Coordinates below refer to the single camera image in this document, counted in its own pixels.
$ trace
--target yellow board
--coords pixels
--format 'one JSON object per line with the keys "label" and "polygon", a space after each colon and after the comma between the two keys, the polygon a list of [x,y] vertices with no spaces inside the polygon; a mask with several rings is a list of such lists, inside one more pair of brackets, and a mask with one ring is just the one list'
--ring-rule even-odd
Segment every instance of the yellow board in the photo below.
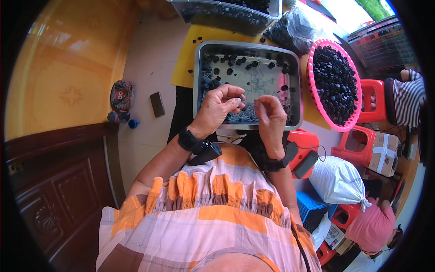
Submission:
{"label": "yellow board", "polygon": [[[172,74],[171,84],[176,86],[193,88],[193,73],[190,74],[188,71],[194,70],[196,47],[202,41],[230,40],[246,43],[265,44],[277,47],[275,43],[269,41],[268,39],[266,39],[264,43],[261,43],[261,37],[262,35],[253,38],[220,28],[192,25],[186,36],[186,39],[184,40],[183,46],[181,47],[177,65],[175,65],[174,73]],[[308,55],[301,58],[302,82],[304,90],[304,120],[319,127],[331,130],[331,127],[326,123],[314,103],[311,101],[312,99],[309,94],[306,80],[307,61]]]}

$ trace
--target metal tray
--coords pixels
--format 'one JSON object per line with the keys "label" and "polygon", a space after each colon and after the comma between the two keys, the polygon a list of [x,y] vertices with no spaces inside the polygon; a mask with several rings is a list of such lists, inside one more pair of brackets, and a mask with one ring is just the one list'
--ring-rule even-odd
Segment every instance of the metal tray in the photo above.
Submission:
{"label": "metal tray", "polygon": [[[232,67],[234,73],[227,75],[226,70],[230,68],[228,62],[211,63],[212,70],[219,68],[221,82],[229,82],[231,85],[239,86],[245,89],[245,103],[253,103],[254,99],[264,94],[270,94],[278,97],[281,104],[290,104],[291,120],[287,122],[284,130],[296,130],[302,125],[303,121],[303,104],[302,104],[302,75],[299,58],[289,50],[272,47],[262,44],[251,44],[233,41],[206,41],[201,43],[195,52],[195,71],[194,71],[194,90],[193,90],[193,117],[195,118],[199,111],[203,99],[203,92],[200,88],[204,79],[202,65],[207,55],[215,54],[222,57],[224,54],[237,54],[247,58],[247,62],[241,66]],[[275,62],[280,58],[288,64],[289,73],[282,74],[281,68],[275,66],[273,69],[268,68],[270,62]],[[252,61],[258,61],[260,64],[257,68],[247,71],[246,65]],[[289,90],[285,94],[281,91],[282,85],[288,85]],[[241,129],[257,130],[258,122],[228,122],[225,120],[219,127],[220,129]]]}

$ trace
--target smartphone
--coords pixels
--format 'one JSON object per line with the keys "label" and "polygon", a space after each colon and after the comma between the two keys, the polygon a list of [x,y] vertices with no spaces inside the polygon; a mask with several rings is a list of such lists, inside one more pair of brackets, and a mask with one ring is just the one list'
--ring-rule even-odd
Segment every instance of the smartphone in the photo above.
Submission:
{"label": "smartphone", "polygon": [[162,97],[160,93],[157,92],[155,94],[150,95],[151,105],[153,106],[154,116],[157,118],[165,114],[164,107],[162,103]]}

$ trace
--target orange wall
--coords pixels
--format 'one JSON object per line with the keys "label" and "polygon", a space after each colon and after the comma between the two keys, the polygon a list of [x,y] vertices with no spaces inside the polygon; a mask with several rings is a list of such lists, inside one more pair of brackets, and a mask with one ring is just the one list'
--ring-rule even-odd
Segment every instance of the orange wall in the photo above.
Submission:
{"label": "orange wall", "polygon": [[51,0],[15,63],[5,139],[107,121],[140,13],[135,0]]}

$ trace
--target pink basket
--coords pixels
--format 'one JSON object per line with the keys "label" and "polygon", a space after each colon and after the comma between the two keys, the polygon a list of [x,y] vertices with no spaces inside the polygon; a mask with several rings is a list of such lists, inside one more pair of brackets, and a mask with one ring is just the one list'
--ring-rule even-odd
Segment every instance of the pink basket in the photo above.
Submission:
{"label": "pink basket", "polygon": [[[318,46],[321,46],[323,48],[323,47],[328,46],[328,45],[330,45],[332,49],[340,51],[342,56],[348,58],[349,66],[354,69],[354,71],[355,71],[354,77],[357,80],[356,81],[356,88],[357,88],[356,94],[358,95],[358,101],[354,101],[355,105],[356,105],[356,110],[349,117],[349,119],[346,121],[344,126],[338,126],[338,125],[334,124],[332,122],[332,120],[329,118],[328,114],[326,113],[325,109],[323,108],[323,105],[320,101],[320,97],[317,94],[316,82],[314,80],[314,73],[313,73],[314,50],[316,50]],[[316,105],[317,109],[319,110],[319,112],[323,116],[323,118],[326,120],[328,125],[330,125],[331,128],[333,128],[339,132],[346,132],[346,131],[351,130],[355,126],[355,124],[359,118],[359,115],[361,113],[362,89],[361,89],[361,80],[359,78],[358,71],[356,70],[356,67],[355,67],[351,57],[349,56],[349,54],[341,46],[339,46],[335,42],[333,42],[331,40],[327,40],[327,39],[320,39],[320,40],[316,41],[315,43],[313,43],[313,46],[311,46],[310,55],[309,55],[308,64],[307,64],[307,75],[308,75],[307,76],[308,77],[308,87],[310,88],[311,98],[313,99],[314,104]]]}

